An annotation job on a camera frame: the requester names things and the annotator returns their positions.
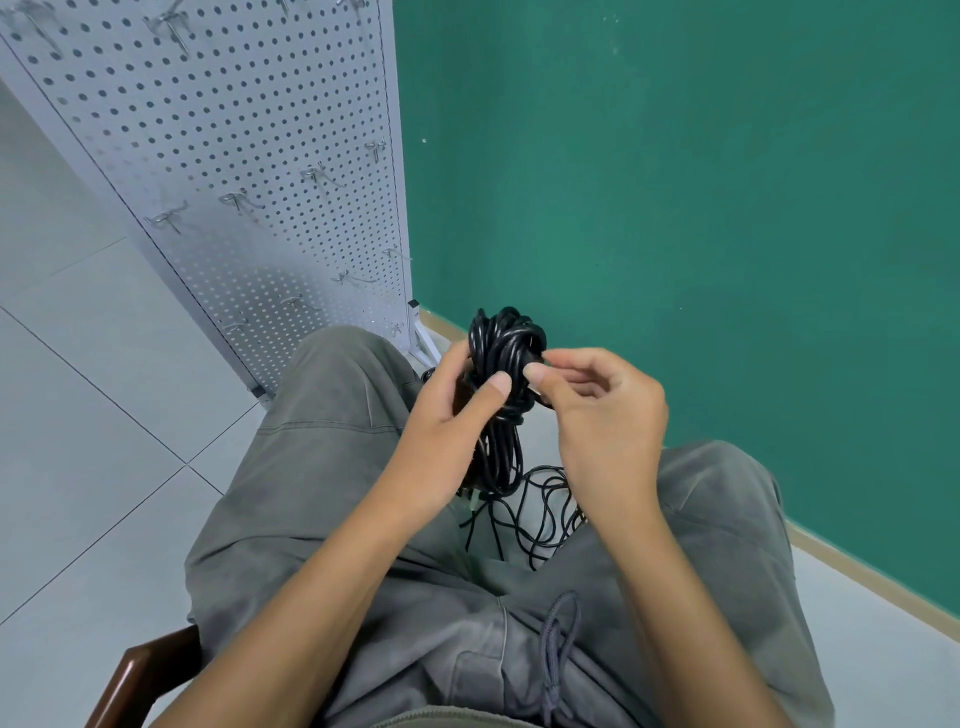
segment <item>fingernail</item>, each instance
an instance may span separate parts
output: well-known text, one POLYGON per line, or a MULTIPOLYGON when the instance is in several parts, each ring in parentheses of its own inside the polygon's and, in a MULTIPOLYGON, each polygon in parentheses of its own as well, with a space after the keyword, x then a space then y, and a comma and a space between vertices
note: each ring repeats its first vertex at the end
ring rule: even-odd
POLYGON ((500 394, 504 397, 507 397, 510 394, 510 390, 514 388, 514 381, 506 372, 497 372, 487 379, 487 382, 499 390, 500 394))
POLYGON ((529 381, 534 386, 540 384, 540 381, 543 379, 543 375, 546 374, 546 365, 540 364, 538 361, 532 361, 523 368, 523 375, 527 377, 529 381))

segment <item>floor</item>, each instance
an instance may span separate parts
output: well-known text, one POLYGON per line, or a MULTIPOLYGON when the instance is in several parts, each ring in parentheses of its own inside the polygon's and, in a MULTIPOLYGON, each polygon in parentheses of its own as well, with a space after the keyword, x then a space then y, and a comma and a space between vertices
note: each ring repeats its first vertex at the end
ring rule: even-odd
MULTIPOLYGON (((126 647, 185 625, 264 410, 2 85, 0 189, 0 724, 82 725, 126 647)), ((547 410, 521 436, 559 462, 547 410)), ((796 559, 838 724, 960 725, 960 647, 796 559)))

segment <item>gray sweatpants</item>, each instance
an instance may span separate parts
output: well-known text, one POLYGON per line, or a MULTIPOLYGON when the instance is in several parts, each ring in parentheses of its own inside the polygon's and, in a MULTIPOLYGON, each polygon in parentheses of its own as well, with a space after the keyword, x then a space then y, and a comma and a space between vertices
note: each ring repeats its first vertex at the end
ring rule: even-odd
MULTIPOLYGON (((362 329, 324 328, 303 340, 187 557, 207 660, 367 493, 419 390, 403 356, 362 329)), ((832 725, 771 475, 739 449, 708 442, 665 450, 658 491, 678 542, 784 709, 803 728, 832 725)), ((660 726, 616 569, 593 528, 581 526, 530 572, 464 553, 452 507, 384 579, 323 724, 361 728, 425 705, 536 716, 542 621, 570 589, 583 612, 562 685, 575 721, 660 726)))

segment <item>person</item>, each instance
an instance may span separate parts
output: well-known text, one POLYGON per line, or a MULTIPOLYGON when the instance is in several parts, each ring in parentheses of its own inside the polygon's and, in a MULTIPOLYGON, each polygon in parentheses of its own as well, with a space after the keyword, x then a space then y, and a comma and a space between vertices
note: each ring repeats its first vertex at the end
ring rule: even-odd
POLYGON ((465 553, 450 506, 510 375, 454 415, 454 344, 420 382, 324 328, 186 562, 205 669, 156 728, 829 726, 777 483, 731 445, 662 449, 660 385, 544 353, 581 525, 537 571, 465 553))

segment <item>white pegboard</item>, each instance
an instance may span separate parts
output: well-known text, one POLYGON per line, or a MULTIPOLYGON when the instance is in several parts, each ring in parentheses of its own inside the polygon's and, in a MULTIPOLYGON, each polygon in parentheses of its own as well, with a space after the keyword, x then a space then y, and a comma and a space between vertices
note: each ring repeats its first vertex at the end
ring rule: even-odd
POLYGON ((400 139, 379 4, 184 0, 190 32, 175 27, 189 55, 144 21, 170 7, 57 0, 34 11, 56 50, 22 12, 3 33, 137 218, 175 211, 144 230, 268 391, 322 326, 405 349, 400 139), (374 160, 365 145, 381 141, 374 160), (329 179, 305 178, 310 167, 329 179), (241 191, 240 210, 220 200, 241 191))

